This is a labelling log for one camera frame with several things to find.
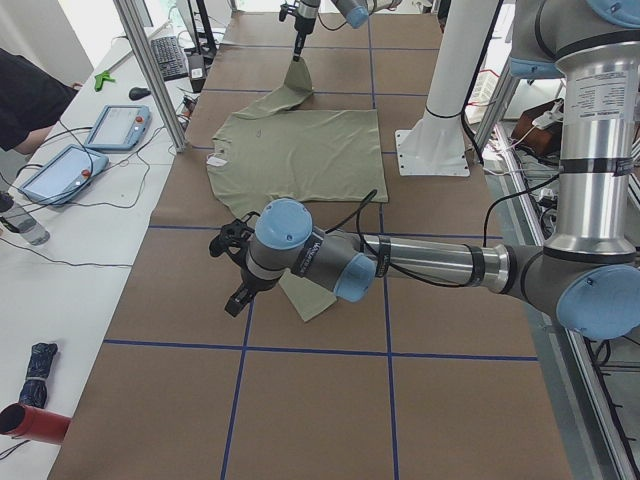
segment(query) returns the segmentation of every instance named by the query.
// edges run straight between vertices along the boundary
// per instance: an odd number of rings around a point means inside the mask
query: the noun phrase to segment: computer mouse
[[[151,95],[151,90],[149,90],[148,88],[133,87],[131,90],[129,90],[129,98],[131,100],[140,100],[141,98],[144,98],[148,95]]]

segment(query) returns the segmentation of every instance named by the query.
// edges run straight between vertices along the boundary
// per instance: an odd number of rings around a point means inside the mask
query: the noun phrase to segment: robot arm
[[[336,8],[345,18],[346,23],[353,28],[360,28],[369,18],[369,15],[383,9],[393,9],[402,3],[402,0],[331,0]],[[280,5],[281,22],[284,22],[287,15],[293,16],[295,20],[296,42],[293,47],[293,60],[300,60],[302,49],[304,48],[307,35],[313,33],[320,9],[320,0],[296,0],[293,4],[285,1]]]
[[[512,56],[526,67],[522,76],[552,76],[551,65],[567,78],[558,222],[543,247],[323,232],[303,205],[281,199],[266,207],[255,230],[236,220],[211,243],[213,256],[227,253],[242,269],[243,284],[226,310],[237,315],[286,269],[350,301],[388,272],[440,287],[485,286],[594,340],[640,325],[640,271],[632,266],[636,249],[624,237],[640,3],[519,0],[515,27]]]
[[[640,324],[640,272],[632,266],[561,260],[531,246],[480,248],[326,233],[291,199],[270,203],[255,229],[242,220],[225,225],[210,253],[227,253],[241,267],[242,285],[225,308],[233,316],[289,269],[351,302],[376,277],[389,275],[445,288],[486,287],[526,301],[594,340],[624,335]]]

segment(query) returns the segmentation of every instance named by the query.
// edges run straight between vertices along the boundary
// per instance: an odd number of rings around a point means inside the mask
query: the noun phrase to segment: black umbrella
[[[58,345],[55,343],[36,343],[31,347],[31,359],[24,386],[20,391],[20,403],[44,408],[47,401],[45,380],[49,376],[53,356],[57,351]]]

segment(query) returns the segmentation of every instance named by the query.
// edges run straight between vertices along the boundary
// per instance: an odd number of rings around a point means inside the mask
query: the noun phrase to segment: black shirt
[[[75,94],[24,57],[0,48],[0,147],[11,150],[32,130],[56,123]]]

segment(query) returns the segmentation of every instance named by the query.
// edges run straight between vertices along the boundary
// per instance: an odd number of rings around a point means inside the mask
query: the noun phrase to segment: blue tablet
[[[143,137],[149,116],[149,107],[144,105],[107,105],[84,145],[99,152],[131,150]]]
[[[33,202],[42,205],[62,205],[91,183],[109,163],[99,152],[69,145],[18,188]]]

